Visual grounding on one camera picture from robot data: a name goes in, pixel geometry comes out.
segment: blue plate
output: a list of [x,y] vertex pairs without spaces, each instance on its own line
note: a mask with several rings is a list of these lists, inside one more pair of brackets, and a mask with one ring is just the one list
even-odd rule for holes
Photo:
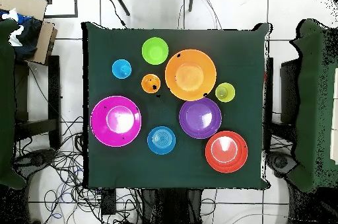
[[118,79],[125,79],[131,74],[130,63],[126,59],[119,59],[113,63],[112,71]]
[[159,126],[148,134],[147,143],[153,153],[163,155],[171,152],[175,147],[174,132],[165,126]]

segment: green cloth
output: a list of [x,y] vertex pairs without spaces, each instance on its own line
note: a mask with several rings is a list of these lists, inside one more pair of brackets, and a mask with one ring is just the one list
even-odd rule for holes
[[318,187],[336,188],[338,165],[330,159],[330,144],[338,30],[307,19],[293,43],[302,57],[294,152],[300,165],[288,178],[303,192],[314,192]]
[[0,184],[22,189],[26,181],[11,168],[15,144],[15,53],[9,35],[18,29],[14,20],[0,22]]
[[[256,30],[108,30],[89,22],[88,82],[89,117],[95,105],[107,96],[130,98],[142,115],[139,135],[124,147],[108,147],[88,134],[88,184],[102,188],[255,188],[268,184],[261,179],[262,104],[264,76],[264,39],[268,24]],[[169,47],[167,60],[150,65],[143,58],[143,43],[157,36]],[[208,139],[194,139],[180,127],[178,114],[184,101],[166,86],[164,70],[178,51],[205,52],[217,69],[217,81],[208,98],[222,112],[221,130],[235,131],[248,145],[248,160],[238,171],[223,174],[209,166],[205,158]],[[126,59],[132,74],[126,79],[112,75],[112,64]],[[147,94],[141,79],[147,73],[158,75],[161,87]],[[215,96],[218,84],[234,85],[236,96],[222,103]],[[147,145],[149,132],[167,126],[176,135],[176,146],[167,155],[154,154]]]

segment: small orange bowl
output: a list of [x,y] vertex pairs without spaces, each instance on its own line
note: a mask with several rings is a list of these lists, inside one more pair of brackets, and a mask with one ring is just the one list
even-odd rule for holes
[[143,77],[141,81],[141,86],[145,92],[152,94],[156,93],[159,90],[161,86],[161,81],[157,75],[149,73],[148,75],[145,75]]
[[183,50],[169,60],[165,71],[170,91],[182,100],[199,100],[211,92],[216,83],[216,67],[211,58],[199,50]]

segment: red plate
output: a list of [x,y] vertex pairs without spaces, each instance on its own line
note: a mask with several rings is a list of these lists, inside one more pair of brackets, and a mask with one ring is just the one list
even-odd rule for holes
[[208,140],[205,147],[208,164],[218,172],[235,172],[248,157],[244,139],[233,131],[220,131]]

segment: cardboard box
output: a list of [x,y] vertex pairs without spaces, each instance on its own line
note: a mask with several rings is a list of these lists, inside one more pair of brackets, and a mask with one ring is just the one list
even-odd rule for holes
[[[10,11],[16,8],[17,13],[32,16],[40,21],[44,19],[46,7],[46,0],[0,0],[0,9]],[[47,65],[48,56],[51,55],[53,50],[56,34],[57,30],[54,28],[54,24],[43,21],[37,50],[32,58],[26,60]]]

